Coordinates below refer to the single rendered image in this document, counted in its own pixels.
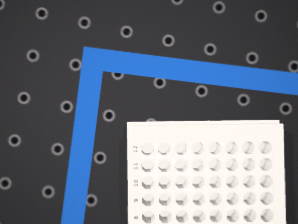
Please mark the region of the dark grey perforated plate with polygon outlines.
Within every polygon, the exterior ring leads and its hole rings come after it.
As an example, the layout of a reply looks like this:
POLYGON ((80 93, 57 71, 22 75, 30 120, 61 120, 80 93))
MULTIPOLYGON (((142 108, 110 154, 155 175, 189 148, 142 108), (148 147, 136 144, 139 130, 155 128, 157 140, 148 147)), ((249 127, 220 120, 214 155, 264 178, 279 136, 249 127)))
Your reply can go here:
MULTIPOLYGON (((298 73, 298 0, 0 0, 0 224, 61 224, 84 47, 298 73)), ((298 95, 103 71, 83 224, 128 224, 127 122, 279 120, 298 95)))

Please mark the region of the white well plate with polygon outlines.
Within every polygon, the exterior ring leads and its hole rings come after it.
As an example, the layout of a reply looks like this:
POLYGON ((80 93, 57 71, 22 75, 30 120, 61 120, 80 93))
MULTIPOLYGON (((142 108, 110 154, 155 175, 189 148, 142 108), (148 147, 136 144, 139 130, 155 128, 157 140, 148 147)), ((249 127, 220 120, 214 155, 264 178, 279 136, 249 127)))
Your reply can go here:
POLYGON ((279 120, 127 122, 127 151, 128 224, 286 224, 279 120))

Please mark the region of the blue l-shaped tape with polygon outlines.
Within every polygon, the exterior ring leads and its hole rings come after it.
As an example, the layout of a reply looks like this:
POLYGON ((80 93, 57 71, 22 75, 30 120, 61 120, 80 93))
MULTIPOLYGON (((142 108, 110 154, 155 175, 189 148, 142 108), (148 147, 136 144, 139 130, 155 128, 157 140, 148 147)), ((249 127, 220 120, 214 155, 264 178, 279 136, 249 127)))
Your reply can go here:
POLYGON ((83 224, 103 71, 298 95, 298 73, 84 47, 61 224, 83 224))

